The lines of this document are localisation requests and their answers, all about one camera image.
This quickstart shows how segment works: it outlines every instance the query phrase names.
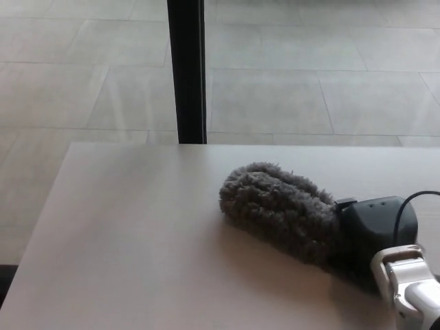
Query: cable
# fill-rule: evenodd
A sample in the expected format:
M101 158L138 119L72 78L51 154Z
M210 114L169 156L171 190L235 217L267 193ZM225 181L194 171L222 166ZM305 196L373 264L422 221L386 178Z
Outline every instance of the cable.
M394 233L393 233L393 246L397 246L397 240L398 240L398 234L399 234L399 224L400 224L400 218L402 217L402 213L404 212L405 206L408 205L408 203L413 200L415 197L421 196L421 195L437 195L440 196L440 192L435 190L423 190L416 192L415 194L412 194L407 199L404 200L402 205L399 208L399 211L397 212L396 220L394 222Z

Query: table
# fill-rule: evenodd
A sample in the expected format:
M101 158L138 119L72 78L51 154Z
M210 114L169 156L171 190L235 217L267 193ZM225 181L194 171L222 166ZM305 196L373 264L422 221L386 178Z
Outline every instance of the table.
M378 299L224 223L218 190L254 161L336 198L440 188L437 149L73 144L0 329L394 329ZM413 205L438 271L440 201Z

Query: floor tile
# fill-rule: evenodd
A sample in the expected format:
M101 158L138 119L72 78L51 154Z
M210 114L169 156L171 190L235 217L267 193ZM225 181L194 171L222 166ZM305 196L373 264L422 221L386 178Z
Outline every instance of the floor tile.
M19 135L16 129L0 129L0 166Z
M208 133L209 144L274 144L272 134Z
M0 264L18 265L25 253L34 226L0 227Z
M42 17L52 0L1 0L0 17Z
M161 67L168 38L165 22L86 21L63 61Z
M337 134L440 135L440 106L416 73L320 72Z
M403 146L440 147L440 136L399 136Z
M47 17L128 19L135 0L54 0Z
M368 70L440 70L440 38L433 30L352 27Z
M426 0L376 0L389 26L396 28L440 28L440 3Z
M0 168L0 226L34 226L70 142L143 143L146 132L22 130Z
M420 74L420 76L425 81L429 90L431 90L437 102L440 103L440 73L424 73Z
M206 65L211 68L263 68L264 53L258 25L206 26Z
M217 0L204 0L205 23L214 23L217 20Z
M85 127L107 70L8 63L0 71L0 126Z
M67 19L0 19L0 61L57 63L81 23Z
M365 70L344 27L266 26L261 34L273 69Z
M87 126L176 130L171 68L112 67Z
M137 0L130 19L166 22L168 20L166 0Z
M206 38L213 68L365 70L344 27L217 24Z
M172 67L173 66L173 57L171 56L171 44L168 42L168 45L166 46L166 53L165 53L165 61L164 61L165 67Z
M149 131L146 143L149 144L179 144L176 131Z
M291 0L218 0L217 22L300 25L300 16Z
M214 132L332 133L313 72L216 70L212 100Z
M300 0L304 24L386 26L373 0Z
M396 136L274 134L275 144L288 146L401 146Z

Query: tiled floor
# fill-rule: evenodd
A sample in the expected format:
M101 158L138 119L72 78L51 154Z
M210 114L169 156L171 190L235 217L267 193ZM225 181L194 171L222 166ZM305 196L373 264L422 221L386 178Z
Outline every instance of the tiled floor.
M209 143L440 146L439 0L206 0ZM0 263L72 141L177 142L166 0L0 1Z

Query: gray tile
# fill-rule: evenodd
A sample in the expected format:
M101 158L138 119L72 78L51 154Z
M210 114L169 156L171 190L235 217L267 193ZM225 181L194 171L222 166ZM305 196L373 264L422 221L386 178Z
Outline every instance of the gray tile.
M258 69L264 67L264 58L259 26L206 26L207 67Z
M386 26L373 0L301 0L304 24Z
M215 22L216 0L204 0L205 22ZM137 0L131 13L134 21L167 21L166 0Z
M213 68L365 70L344 27L213 25L206 42Z
M47 17L128 19L135 0L54 0Z
M85 127L106 67L8 63L0 71L0 125Z
M171 67L173 65L173 57L171 56L171 44L168 42L168 45L166 46L166 53L165 53L165 67Z
M18 265L33 231L32 225L0 227L0 264Z
M97 129L177 129L172 69L112 67L87 126Z
M261 34L273 69L365 70L345 27L267 26Z
M167 44L165 22L85 21L63 61L161 67Z
M291 0L218 0L217 22L300 25L300 16Z
M0 168L0 226L34 226L70 142L145 142L146 132L24 129Z
M168 20L166 0L137 0L130 19L166 22Z
M274 134L275 144L288 146L401 146L397 136Z
M440 38L433 30L352 27L368 70L440 70Z
M214 85L214 70L206 70L206 129L211 132L212 124L212 86Z
M0 61L57 63L81 23L67 19L0 19Z
M149 131L146 143L149 144L179 144L176 131Z
M0 17L42 17L52 0L1 0Z
M424 73L420 74L429 90L436 98L437 102L440 102L440 73Z
M440 134L440 106L419 74L320 72L319 76L337 134Z
M403 146L440 147L440 136L399 136Z
M209 144L274 144L272 134L208 133Z
M333 133L316 74L216 70L212 130L234 133Z
M0 165L18 136L16 129L0 129Z
M425 0L377 0L389 26L396 28L440 28L440 3Z

